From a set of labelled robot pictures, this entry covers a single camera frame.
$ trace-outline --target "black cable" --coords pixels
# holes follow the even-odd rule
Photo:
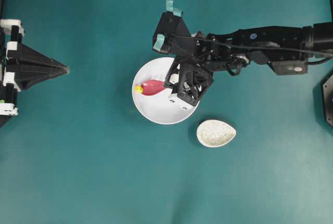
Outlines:
[[[239,49],[295,51],[295,52],[302,52],[302,53],[305,53],[305,54],[322,55],[322,56],[326,56],[327,59],[333,58],[333,54],[329,54],[329,53],[322,52],[322,51],[300,50],[300,49],[289,48],[289,47],[238,46],[238,45],[225,44],[225,43],[222,43],[222,42],[219,42],[219,41],[214,41],[212,39],[206,39],[206,38],[195,38],[195,37],[183,36],[183,35],[178,35],[178,34],[169,34],[169,35],[175,36],[175,37],[182,37],[182,38],[194,39],[194,40],[197,40],[197,41],[212,42],[212,43],[215,43],[215,44],[218,44],[218,45],[221,45],[221,46],[232,47],[232,48],[239,48]]]
[[[328,60],[331,60],[331,58],[326,58],[326,59],[322,59],[319,61],[308,62],[308,65],[323,64],[323,63],[327,62]]]

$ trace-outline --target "yellow ball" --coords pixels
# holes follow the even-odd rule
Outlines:
[[[134,90],[135,90],[136,93],[143,93],[144,92],[144,89],[142,88],[142,86],[139,86],[139,85],[135,86]]]

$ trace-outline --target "teal background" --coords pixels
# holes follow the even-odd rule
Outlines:
[[[174,0],[192,32],[331,20],[329,0]],[[159,56],[151,38],[165,0],[6,0],[24,43],[71,73],[19,95],[0,129],[0,223],[332,223],[333,128],[320,82],[251,65],[216,73],[197,111],[162,126],[143,118],[132,80]],[[237,129],[202,147],[209,118]]]

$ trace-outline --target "white bowl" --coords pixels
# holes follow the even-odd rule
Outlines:
[[[132,97],[138,111],[157,124],[176,124],[192,115],[199,103],[187,111],[177,103],[171,103],[171,89],[167,88],[153,96],[145,96],[134,91],[136,85],[147,80],[164,81],[174,58],[158,58],[146,63],[137,72],[132,85]]]
[[[197,128],[197,137],[202,145],[217,148],[229,143],[236,136],[236,130],[219,120],[207,120]]]

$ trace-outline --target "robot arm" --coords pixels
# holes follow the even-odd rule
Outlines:
[[[304,74],[308,65],[333,57],[333,23],[313,27],[264,27],[216,35],[191,35],[182,13],[164,12],[153,36],[153,50],[174,54],[164,85],[195,106],[213,83],[213,73],[239,75],[252,61],[268,65],[277,75]],[[323,56],[309,62],[314,55]]]
[[[17,95],[50,78],[69,73],[69,68],[22,44],[20,20],[0,20],[0,127],[18,115]],[[10,41],[5,48],[5,35]]]

